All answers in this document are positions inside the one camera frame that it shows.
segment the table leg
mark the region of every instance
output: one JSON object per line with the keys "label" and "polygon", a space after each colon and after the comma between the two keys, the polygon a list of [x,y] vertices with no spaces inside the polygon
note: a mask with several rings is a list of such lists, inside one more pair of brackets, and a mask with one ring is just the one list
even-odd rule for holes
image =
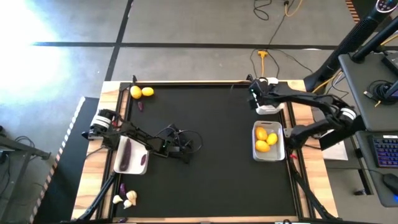
{"label": "table leg", "polygon": [[32,156],[40,156],[42,159],[48,159],[51,155],[51,152],[44,152],[40,149],[36,149],[35,147],[27,146],[3,136],[0,136],[0,146],[4,146],[16,151],[30,152]]}

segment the garlic bulb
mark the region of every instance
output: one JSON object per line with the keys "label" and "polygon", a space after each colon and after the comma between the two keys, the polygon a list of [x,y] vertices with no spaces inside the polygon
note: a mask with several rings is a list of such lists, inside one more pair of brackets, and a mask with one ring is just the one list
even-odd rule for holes
{"label": "garlic bulb", "polygon": [[113,197],[112,203],[117,204],[117,203],[122,202],[122,201],[123,201],[123,199],[120,196],[115,195]]}
{"label": "garlic bulb", "polygon": [[137,193],[133,190],[130,190],[129,192],[126,193],[127,199],[132,203],[133,206],[136,206],[137,204]]}
{"label": "garlic bulb", "polygon": [[129,200],[125,200],[125,201],[123,202],[123,205],[124,205],[124,208],[123,208],[123,209],[126,209],[126,208],[131,207],[132,203],[131,203]]}

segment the wooden edge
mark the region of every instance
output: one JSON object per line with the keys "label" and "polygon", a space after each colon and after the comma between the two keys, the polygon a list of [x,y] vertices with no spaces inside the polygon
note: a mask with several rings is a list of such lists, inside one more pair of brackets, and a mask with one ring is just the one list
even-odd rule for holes
{"label": "wooden edge", "polygon": [[[114,218],[113,221],[117,222],[122,218]],[[297,222],[297,217],[283,217],[283,216],[271,216],[271,217],[189,217],[189,218],[128,218],[126,223],[147,223],[147,222],[159,222],[159,223],[211,223],[211,222],[283,222],[289,220],[291,222]]]}

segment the white paper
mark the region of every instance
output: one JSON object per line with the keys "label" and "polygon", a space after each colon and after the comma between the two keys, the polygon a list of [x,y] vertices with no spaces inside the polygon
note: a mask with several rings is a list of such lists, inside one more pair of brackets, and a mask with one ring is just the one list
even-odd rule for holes
{"label": "white paper", "polygon": [[341,160],[341,161],[348,160],[347,150],[344,145],[344,141],[341,141],[341,142],[335,144],[334,146],[323,150],[322,153],[323,153],[324,159],[333,159],[333,160]]}

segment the yellow lemon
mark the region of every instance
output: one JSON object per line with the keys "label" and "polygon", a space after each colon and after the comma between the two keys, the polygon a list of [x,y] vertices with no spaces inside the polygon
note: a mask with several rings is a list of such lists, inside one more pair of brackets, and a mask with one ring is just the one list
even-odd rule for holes
{"label": "yellow lemon", "polygon": [[267,143],[271,146],[278,141],[278,135],[275,133],[270,133],[267,138]]}
{"label": "yellow lemon", "polygon": [[138,86],[133,86],[130,89],[130,94],[134,99],[139,99],[142,95],[141,89]]}
{"label": "yellow lemon", "polygon": [[268,152],[271,148],[265,141],[257,140],[256,141],[256,150],[259,152]]}
{"label": "yellow lemon", "polygon": [[258,127],[256,128],[256,138],[257,140],[263,140],[265,141],[267,139],[267,131],[262,128],[262,127]]}
{"label": "yellow lemon", "polygon": [[145,87],[142,89],[142,94],[144,96],[152,96],[155,93],[154,89],[151,87]]}

